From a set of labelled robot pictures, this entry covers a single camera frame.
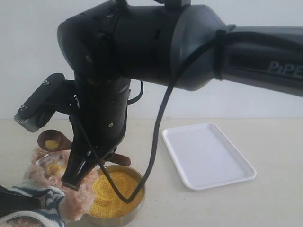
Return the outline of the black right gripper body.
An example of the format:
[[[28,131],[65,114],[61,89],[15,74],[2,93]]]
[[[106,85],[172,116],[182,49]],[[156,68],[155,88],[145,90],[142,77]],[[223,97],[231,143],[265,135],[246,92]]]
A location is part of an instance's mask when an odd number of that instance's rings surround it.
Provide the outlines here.
[[[72,155],[93,162],[99,160],[102,164],[108,161],[125,165],[125,156],[116,153],[117,145],[123,136],[118,136],[118,141],[103,140],[97,133],[90,135],[75,115],[70,116],[69,120],[74,134],[71,143]]]

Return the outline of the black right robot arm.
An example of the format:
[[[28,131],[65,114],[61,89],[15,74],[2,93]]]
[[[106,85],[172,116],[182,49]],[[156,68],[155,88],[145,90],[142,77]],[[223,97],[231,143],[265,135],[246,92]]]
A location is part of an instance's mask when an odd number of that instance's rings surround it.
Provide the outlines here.
[[[124,138],[132,79],[188,91],[218,79],[303,94],[301,27],[227,25],[188,0],[110,0],[62,22],[57,39],[75,77],[74,138],[62,177],[73,190]]]

